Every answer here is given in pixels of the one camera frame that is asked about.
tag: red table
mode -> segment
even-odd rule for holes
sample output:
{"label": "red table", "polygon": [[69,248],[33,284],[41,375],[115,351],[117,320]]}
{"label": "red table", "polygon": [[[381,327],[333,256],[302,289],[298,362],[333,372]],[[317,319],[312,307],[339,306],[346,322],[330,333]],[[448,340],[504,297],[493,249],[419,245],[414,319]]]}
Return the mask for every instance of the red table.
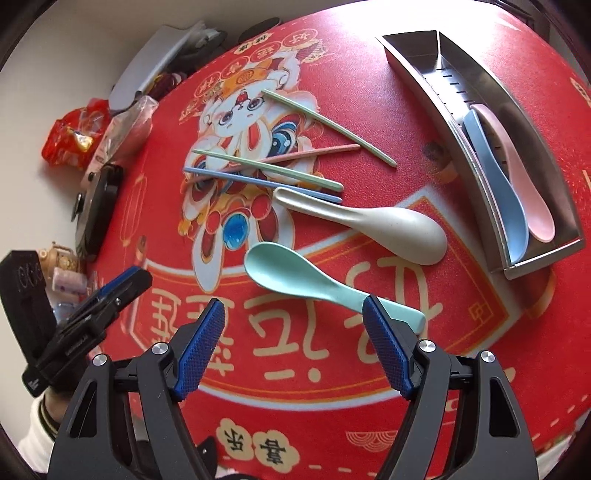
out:
{"label": "red table", "polygon": [[[591,405],[589,367],[580,360],[590,342],[591,255],[582,251],[513,282],[488,274],[463,185],[375,39],[433,28],[480,58],[521,102],[590,234],[591,100],[564,60],[506,12],[466,1],[360,2],[232,49],[162,101],[95,265],[101,281],[132,264],[154,276],[152,289],[109,331],[102,348],[114,358],[168,340],[211,296],[226,305],[227,327],[210,368],[183,405],[194,440],[216,436],[225,465],[265,479],[372,477],[406,408],[389,388],[360,315],[250,281],[242,259],[261,240],[296,249],[340,281],[420,308],[429,320],[425,335],[450,352],[493,350],[538,451],[572,431]],[[181,168],[201,161],[191,148],[262,158],[274,149],[348,142],[261,103],[263,88],[282,90],[394,157],[397,170],[365,151],[297,168],[341,181],[344,205],[399,205],[432,216],[449,239],[443,261],[405,262],[364,236],[272,205],[265,189],[187,189]],[[233,109],[238,97],[249,108]],[[451,395],[446,442],[456,403]],[[430,475],[443,461],[438,451]]]}

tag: stainless steel tray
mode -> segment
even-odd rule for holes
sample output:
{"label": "stainless steel tray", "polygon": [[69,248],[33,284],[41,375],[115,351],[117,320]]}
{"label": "stainless steel tray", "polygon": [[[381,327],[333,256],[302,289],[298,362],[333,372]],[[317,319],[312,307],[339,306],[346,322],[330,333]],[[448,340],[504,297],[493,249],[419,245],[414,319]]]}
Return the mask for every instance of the stainless steel tray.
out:
{"label": "stainless steel tray", "polygon": [[[530,118],[499,80],[435,30],[386,35],[378,40],[388,62],[425,107],[450,151],[472,201],[490,271],[502,270],[507,278],[517,278],[581,250],[585,239],[562,172]],[[509,261],[495,199],[462,130],[471,103],[485,104],[503,124],[554,217],[554,240],[544,244],[530,235],[527,251],[515,265]]]}

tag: plastic bag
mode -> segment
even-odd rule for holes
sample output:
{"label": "plastic bag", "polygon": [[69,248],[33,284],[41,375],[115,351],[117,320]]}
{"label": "plastic bag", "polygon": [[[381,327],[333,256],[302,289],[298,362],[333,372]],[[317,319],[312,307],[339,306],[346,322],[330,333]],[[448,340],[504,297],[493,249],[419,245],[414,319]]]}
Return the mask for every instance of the plastic bag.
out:
{"label": "plastic bag", "polygon": [[84,170],[111,121],[109,102],[98,98],[56,120],[41,150],[49,165],[72,165]]}
{"label": "plastic bag", "polygon": [[152,131],[152,115],[157,108],[156,100],[143,96],[129,110],[113,117],[82,178],[84,189],[89,185],[89,173],[99,171],[105,163],[129,168]]}

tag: mint green spoon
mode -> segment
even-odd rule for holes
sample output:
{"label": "mint green spoon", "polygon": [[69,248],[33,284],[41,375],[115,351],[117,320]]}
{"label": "mint green spoon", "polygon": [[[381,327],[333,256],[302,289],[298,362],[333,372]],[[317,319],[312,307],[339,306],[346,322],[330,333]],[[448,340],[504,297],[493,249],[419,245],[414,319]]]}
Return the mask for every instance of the mint green spoon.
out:
{"label": "mint green spoon", "polygon": [[[244,269],[261,287],[294,297],[331,301],[357,313],[362,313],[363,301],[369,295],[337,282],[292,249],[272,242],[261,242],[246,252]],[[423,331],[422,312],[394,301],[379,301],[393,319],[408,323],[414,333]]]}

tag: chopstick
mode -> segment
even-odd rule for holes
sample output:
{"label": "chopstick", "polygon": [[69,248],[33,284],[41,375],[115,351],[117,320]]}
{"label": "chopstick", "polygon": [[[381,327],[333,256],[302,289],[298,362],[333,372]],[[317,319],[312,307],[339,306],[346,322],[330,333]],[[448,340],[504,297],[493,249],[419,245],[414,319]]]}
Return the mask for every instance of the chopstick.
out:
{"label": "chopstick", "polygon": [[231,155],[226,155],[224,153],[208,152],[205,150],[192,150],[192,152],[198,153],[200,155],[207,155],[209,157],[215,157],[215,158],[221,158],[223,160],[233,161],[235,163],[240,163],[242,165],[246,165],[249,167],[259,168],[261,170],[273,171],[275,173],[289,177],[291,179],[306,181],[306,182],[311,183],[313,185],[318,185],[319,187],[324,187],[326,189],[334,190],[335,192],[342,192],[343,191],[343,184],[339,183],[338,181],[324,179],[322,177],[317,177],[316,175],[310,175],[309,173],[304,173],[302,171],[297,171],[297,170],[292,170],[290,168],[280,167],[279,165],[261,164],[261,162],[259,162],[258,160],[249,160],[248,158],[233,157]]}
{"label": "chopstick", "polygon": [[[331,153],[341,153],[341,152],[350,152],[353,150],[358,150],[361,148],[361,145],[358,144],[349,144],[349,145],[337,145],[334,147],[323,147],[323,148],[314,148],[312,150],[305,150],[305,151],[299,151],[299,152],[292,152],[292,153],[286,153],[283,155],[275,155],[274,157],[267,157],[267,158],[262,158],[259,160],[260,163],[280,163],[282,161],[288,161],[288,160],[297,160],[298,158],[308,158],[308,157],[314,157],[317,155],[326,155],[326,154],[331,154]],[[242,171],[242,170],[246,170],[248,167],[244,166],[244,165],[234,165],[232,167],[224,167],[223,169],[219,170],[219,171],[224,171],[226,173],[234,173],[237,171]],[[202,180],[206,180],[208,177],[203,176],[203,178],[199,178],[199,179],[194,179],[192,181],[202,181]]]}
{"label": "chopstick", "polygon": [[382,152],[378,148],[374,147],[371,143],[365,141],[360,136],[355,135],[352,131],[347,130],[345,127],[342,127],[341,125],[339,125],[336,122],[333,122],[330,118],[326,118],[324,115],[321,115],[321,114],[315,112],[314,110],[309,109],[308,107],[300,105],[299,103],[294,102],[293,100],[291,100],[287,97],[284,97],[283,95],[279,95],[279,93],[272,92],[270,90],[263,90],[262,94],[269,97],[269,98],[272,98],[273,100],[276,100],[279,103],[283,103],[284,105],[290,106],[290,107],[294,108],[295,110],[305,113],[307,116],[309,116],[315,120],[318,120],[319,122],[336,130],[338,133],[346,136],[347,138],[350,138],[354,142],[357,142],[363,148],[370,151],[373,155],[378,157],[380,160],[383,160],[388,165],[392,165],[393,167],[397,166],[394,159],[387,156],[384,152]]}
{"label": "chopstick", "polygon": [[286,189],[294,190],[296,192],[305,193],[306,195],[309,195],[311,197],[315,197],[315,198],[318,198],[321,200],[326,200],[327,202],[332,202],[332,203],[342,203],[343,202],[343,200],[340,197],[337,197],[335,195],[329,195],[328,193],[316,192],[315,190],[303,189],[301,187],[294,187],[293,185],[286,185],[284,183],[277,183],[276,181],[254,179],[252,177],[245,177],[244,175],[236,175],[233,173],[226,173],[224,171],[207,170],[206,168],[185,167],[185,168],[183,168],[183,171],[186,173],[208,175],[210,177],[214,177],[217,179],[241,181],[242,183],[249,183],[252,185],[257,185],[259,187],[265,187],[268,189],[276,189],[277,187],[284,187]]}

